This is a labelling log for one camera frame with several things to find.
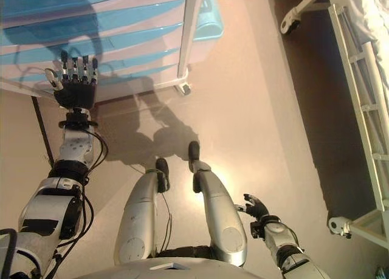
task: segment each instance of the beige floor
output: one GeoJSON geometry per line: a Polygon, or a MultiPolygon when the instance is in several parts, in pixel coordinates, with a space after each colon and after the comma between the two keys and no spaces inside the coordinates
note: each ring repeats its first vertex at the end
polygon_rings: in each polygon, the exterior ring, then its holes
{"type": "MultiPolygon", "coordinates": [[[[98,107],[95,116],[111,155],[87,187],[96,211],[93,228],[63,263],[58,278],[113,264],[123,205],[140,176],[137,170],[156,156],[166,157],[170,166],[170,248],[209,244],[201,195],[192,192],[184,161],[193,139],[200,140],[202,159],[233,200],[243,202],[243,193],[261,198],[296,231],[302,247],[331,278],[372,278],[375,268],[387,263],[386,250],[356,236],[345,240],[331,235],[326,227],[328,212],[273,0],[218,1],[225,33],[207,61],[192,65],[191,95],[166,89],[98,107]]],[[[56,124],[63,112],[45,101],[41,107],[56,153],[61,140],[56,124]]],[[[49,169],[32,110],[29,97],[2,93],[0,227],[16,227],[18,213],[49,169]]],[[[161,242],[167,216],[160,197],[158,205],[161,242]]],[[[251,219],[242,220],[249,233],[251,219]]],[[[281,278],[264,244],[252,238],[244,268],[264,278],[281,278]]]]}

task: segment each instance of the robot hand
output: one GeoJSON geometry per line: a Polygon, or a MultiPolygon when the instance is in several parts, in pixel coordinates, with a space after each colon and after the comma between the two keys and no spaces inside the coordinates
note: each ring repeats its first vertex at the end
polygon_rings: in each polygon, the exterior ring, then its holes
{"type": "Polygon", "coordinates": [[[89,57],[83,56],[83,76],[78,76],[78,58],[72,58],[73,74],[69,76],[67,69],[67,53],[61,54],[62,78],[58,79],[52,69],[45,69],[46,78],[54,88],[54,97],[60,106],[67,109],[81,108],[91,109],[94,104],[95,90],[97,85],[97,59],[92,60],[92,73],[88,80],[89,57]]]}
{"type": "Polygon", "coordinates": [[[245,212],[254,217],[257,221],[261,220],[262,217],[269,215],[266,206],[257,197],[250,194],[244,194],[244,199],[250,202],[250,204],[246,203],[246,206],[235,205],[237,211],[245,212]]]}

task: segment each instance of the black cable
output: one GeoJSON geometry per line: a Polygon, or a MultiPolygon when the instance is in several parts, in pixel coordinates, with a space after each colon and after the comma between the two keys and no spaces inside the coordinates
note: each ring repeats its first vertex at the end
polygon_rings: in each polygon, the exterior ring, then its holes
{"type": "MultiPolygon", "coordinates": [[[[98,135],[97,133],[91,133],[91,132],[88,131],[88,130],[83,130],[83,132],[88,133],[88,134],[94,136],[94,137],[97,138],[98,141],[100,142],[100,153],[99,153],[99,155],[98,155],[96,161],[95,161],[95,162],[93,163],[93,165],[91,166],[91,168],[86,172],[86,174],[85,174],[85,176],[86,176],[85,179],[87,179],[87,178],[88,178],[87,175],[88,175],[89,173],[91,173],[95,168],[97,168],[97,167],[106,159],[106,157],[107,157],[107,155],[108,155],[108,146],[107,146],[106,142],[104,141],[104,139],[103,139],[100,135],[98,135]],[[103,159],[99,161],[99,159],[101,158],[101,156],[102,156],[102,154],[103,154],[104,151],[105,151],[105,153],[104,153],[103,159]]],[[[85,185],[85,183],[83,184],[83,212],[84,212],[84,209],[85,209],[85,200],[86,200],[87,203],[88,203],[89,209],[91,210],[91,220],[90,220],[90,222],[89,222],[89,225],[88,225],[88,227],[86,228],[86,230],[85,230],[85,228],[83,227],[83,230],[80,232],[80,234],[79,234],[76,238],[74,238],[74,239],[72,239],[72,240],[70,240],[70,241],[67,241],[67,242],[65,242],[65,243],[59,244],[58,247],[67,246],[67,245],[69,245],[69,244],[71,244],[71,243],[73,243],[73,242],[75,242],[75,241],[78,241],[80,238],[82,238],[82,237],[88,232],[88,230],[89,230],[89,229],[91,228],[91,226],[92,226],[93,219],[94,219],[94,210],[93,210],[93,206],[92,206],[91,202],[89,201],[89,199],[88,199],[88,198],[86,197],[86,195],[84,194],[84,185],[85,185]]]]}
{"type": "Polygon", "coordinates": [[[91,166],[91,168],[89,169],[89,171],[86,173],[86,175],[88,175],[90,172],[92,172],[95,168],[97,168],[99,165],[102,164],[102,162],[106,159],[107,155],[108,155],[108,146],[107,146],[107,143],[105,142],[105,140],[100,136],[98,135],[97,133],[92,133],[88,130],[83,130],[83,132],[85,133],[88,133],[92,136],[94,136],[95,138],[98,139],[98,141],[100,142],[100,146],[101,146],[101,151],[100,151],[100,154],[98,155],[98,158],[96,160],[96,162],[93,164],[93,166],[91,166]],[[101,157],[102,153],[103,153],[103,149],[105,149],[105,154],[104,154],[104,157],[102,160],[98,161],[99,158],[101,157]]]}
{"type": "Polygon", "coordinates": [[[9,279],[12,259],[13,259],[13,255],[15,254],[16,240],[18,238],[18,234],[15,229],[2,229],[0,230],[0,235],[9,235],[10,237],[7,253],[5,255],[5,260],[1,271],[1,279],[9,279]]]}
{"type": "MultiPolygon", "coordinates": [[[[93,206],[92,206],[92,203],[90,202],[90,200],[88,199],[87,196],[85,196],[85,200],[86,202],[88,203],[88,206],[89,206],[89,210],[91,211],[91,218],[89,220],[89,224],[88,226],[86,227],[85,231],[80,233],[79,236],[77,237],[78,239],[82,238],[87,232],[88,230],[91,228],[92,226],[92,223],[93,223],[93,220],[94,220],[94,209],[93,209],[93,206]]],[[[72,239],[71,241],[67,241],[65,243],[62,243],[62,244],[59,244],[58,247],[63,247],[63,246],[67,246],[68,244],[71,244],[72,242],[74,242],[76,239],[72,239]]]]}
{"type": "Polygon", "coordinates": [[[283,226],[285,226],[287,229],[289,229],[289,230],[291,231],[292,236],[293,236],[294,240],[296,241],[296,244],[297,244],[298,246],[300,246],[300,243],[298,242],[298,238],[297,238],[297,235],[296,235],[296,233],[294,232],[294,230],[292,230],[289,226],[287,226],[287,225],[286,225],[285,223],[283,223],[283,222],[280,222],[280,224],[282,224],[283,226]]]}
{"type": "Polygon", "coordinates": [[[171,229],[173,226],[173,215],[170,215],[170,229],[169,229],[169,237],[168,237],[168,242],[166,243],[165,250],[168,249],[169,243],[170,243],[170,238],[171,238],[171,229]]]}
{"type": "Polygon", "coordinates": [[[163,199],[164,199],[164,201],[165,201],[166,208],[167,208],[167,210],[168,210],[169,218],[168,218],[168,221],[167,221],[167,223],[166,223],[165,238],[164,238],[164,242],[162,243],[162,247],[160,248],[160,253],[164,250],[164,245],[165,245],[166,239],[167,239],[167,237],[168,237],[168,232],[169,232],[170,234],[169,234],[169,239],[168,239],[168,241],[167,241],[167,244],[166,244],[166,246],[165,246],[165,250],[167,250],[167,247],[168,247],[168,245],[169,245],[170,236],[171,236],[171,223],[172,223],[172,220],[173,220],[173,216],[172,216],[171,213],[170,213],[170,208],[169,208],[168,202],[167,202],[167,200],[166,200],[166,198],[165,198],[165,195],[164,195],[163,193],[162,193],[162,197],[163,197],[163,199]]]}

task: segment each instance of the robot leg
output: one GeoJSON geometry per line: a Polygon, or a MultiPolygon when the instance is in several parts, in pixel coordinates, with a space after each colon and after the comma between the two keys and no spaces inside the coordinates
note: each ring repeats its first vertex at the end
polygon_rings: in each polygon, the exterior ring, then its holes
{"type": "Polygon", "coordinates": [[[169,189],[168,167],[158,159],[136,183],[124,208],[116,239],[115,264],[155,257],[156,195],[169,189]]]}
{"type": "Polygon", "coordinates": [[[247,256],[247,238],[234,203],[209,165],[199,160],[199,144],[189,144],[193,191],[204,195],[205,215],[211,248],[219,261],[242,266],[247,256]]]}

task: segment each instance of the robot forearm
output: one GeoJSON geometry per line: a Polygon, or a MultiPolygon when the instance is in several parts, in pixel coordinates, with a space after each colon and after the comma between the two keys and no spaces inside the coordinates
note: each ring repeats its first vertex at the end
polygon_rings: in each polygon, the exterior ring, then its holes
{"type": "Polygon", "coordinates": [[[237,205],[238,211],[246,212],[256,218],[250,229],[254,238],[261,238],[270,250],[272,258],[286,279],[329,279],[298,245],[296,234],[274,215],[256,197],[245,194],[251,204],[246,207],[237,205]]]}
{"type": "MultiPolygon", "coordinates": [[[[66,120],[60,122],[64,128],[60,155],[19,218],[19,233],[10,264],[13,279],[40,278],[49,267],[60,241],[77,233],[84,205],[84,186],[93,167],[95,124],[88,120],[88,109],[93,105],[95,78],[91,83],[84,77],[80,80],[77,65],[71,81],[64,74],[59,82],[50,69],[46,70],[46,75],[54,87],[57,101],[69,112],[66,120]]],[[[5,262],[9,242],[10,235],[0,239],[1,262],[5,262]]]]}

